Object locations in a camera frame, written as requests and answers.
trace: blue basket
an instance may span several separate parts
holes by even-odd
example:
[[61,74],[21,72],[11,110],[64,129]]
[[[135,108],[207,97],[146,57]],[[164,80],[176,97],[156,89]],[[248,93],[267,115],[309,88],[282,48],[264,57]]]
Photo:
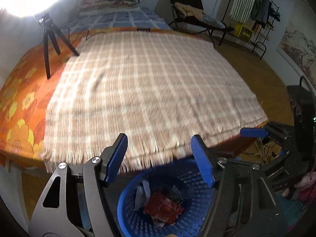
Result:
[[[150,215],[143,214],[143,208],[134,211],[136,189],[143,180],[150,188],[174,185],[183,198],[182,215],[174,225],[154,228]],[[117,216],[121,230],[126,237],[164,237],[169,234],[195,237],[198,235],[214,196],[214,189],[204,183],[194,159],[175,160],[173,163],[148,169],[126,186],[118,201]]]

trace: black tripod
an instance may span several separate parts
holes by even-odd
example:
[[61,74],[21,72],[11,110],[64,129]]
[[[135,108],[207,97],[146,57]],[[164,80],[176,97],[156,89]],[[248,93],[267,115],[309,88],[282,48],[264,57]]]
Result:
[[55,51],[58,55],[60,55],[60,49],[56,40],[55,33],[60,37],[60,39],[68,46],[68,48],[74,53],[74,55],[79,56],[79,53],[76,51],[76,49],[73,47],[73,45],[67,40],[67,38],[63,35],[61,30],[53,23],[53,20],[50,18],[49,13],[45,13],[39,21],[40,24],[43,24],[44,26],[44,60],[45,60],[45,69],[46,69],[46,75],[47,79],[50,79],[51,77],[51,71],[49,68],[49,58],[48,58],[48,36],[51,39],[53,46],[55,48]]

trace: plaid blanket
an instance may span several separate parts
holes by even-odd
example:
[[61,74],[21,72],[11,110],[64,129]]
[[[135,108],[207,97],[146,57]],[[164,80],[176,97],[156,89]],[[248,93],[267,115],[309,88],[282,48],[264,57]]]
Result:
[[214,146],[267,120],[256,96],[212,43],[186,36],[115,32],[78,46],[46,111],[44,161],[79,164],[119,133],[121,172],[192,154],[191,137]]

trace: wooden floor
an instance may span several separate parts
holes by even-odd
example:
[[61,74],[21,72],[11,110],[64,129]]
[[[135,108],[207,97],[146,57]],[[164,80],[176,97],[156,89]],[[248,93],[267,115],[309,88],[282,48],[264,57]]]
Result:
[[[211,41],[208,35],[201,34],[200,36],[206,41]],[[293,124],[293,115],[290,110],[286,87],[263,60],[260,61],[258,56],[226,44],[217,45],[216,49],[230,62],[250,89],[257,95],[270,121]],[[249,153],[257,153],[257,148],[253,145],[247,151]],[[280,147],[274,146],[271,148],[268,157],[270,157],[272,151],[278,154]],[[240,158],[245,161],[261,163],[260,158],[257,156],[241,154]],[[47,179],[23,173],[22,182],[27,214],[31,217],[37,200],[47,183]]]

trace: folding chair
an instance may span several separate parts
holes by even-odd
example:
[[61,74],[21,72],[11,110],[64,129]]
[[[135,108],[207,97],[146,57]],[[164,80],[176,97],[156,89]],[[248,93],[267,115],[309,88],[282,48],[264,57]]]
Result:
[[212,33],[214,30],[220,30],[220,31],[223,31],[224,33],[227,33],[227,32],[234,30],[234,28],[232,28],[232,27],[227,27],[227,28],[221,29],[221,28],[216,28],[216,27],[210,26],[206,23],[203,23],[202,21],[199,21],[194,16],[189,16],[189,17],[185,17],[185,18],[181,17],[181,13],[176,9],[176,7],[174,5],[176,2],[179,2],[182,4],[191,5],[192,7],[204,10],[201,0],[170,0],[170,2],[171,2],[171,7],[172,7],[173,21],[171,23],[169,23],[169,26],[171,26],[174,23],[176,26],[176,30],[179,29],[178,23],[181,23],[181,22],[192,24],[195,26],[200,26],[200,27],[205,28],[205,30],[202,30],[202,31],[195,33],[195,34],[200,34],[200,33],[207,31],[209,33],[209,36],[211,39],[212,39]]

